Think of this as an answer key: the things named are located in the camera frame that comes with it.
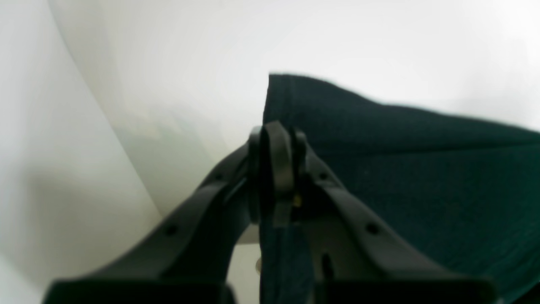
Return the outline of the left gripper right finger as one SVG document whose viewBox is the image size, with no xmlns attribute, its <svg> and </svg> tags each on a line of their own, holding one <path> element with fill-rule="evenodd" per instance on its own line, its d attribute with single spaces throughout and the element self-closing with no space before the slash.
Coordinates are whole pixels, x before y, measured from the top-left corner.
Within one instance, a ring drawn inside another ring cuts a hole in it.
<svg viewBox="0 0 540 304">
<path fill-rule="evenodd" d="M 262 129 L 263 304 L 495 304 L 492 282 L 445 269 L 352 195 L 303 132 Z"/>
</svg>

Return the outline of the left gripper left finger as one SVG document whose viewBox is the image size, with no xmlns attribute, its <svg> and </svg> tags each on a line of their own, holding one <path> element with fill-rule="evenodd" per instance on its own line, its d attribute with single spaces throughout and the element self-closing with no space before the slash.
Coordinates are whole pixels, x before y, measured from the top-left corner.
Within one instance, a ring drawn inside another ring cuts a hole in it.
<svg viewBox="0 0 540 304">
<path fill-rule="evenodd" d="M 262 127 L 225 157 L 152 233 L 127 254 L 77 279 L 54 282 L 45 304 L 233 304 L 232 252 L 260 220 Z"/>
</svg>

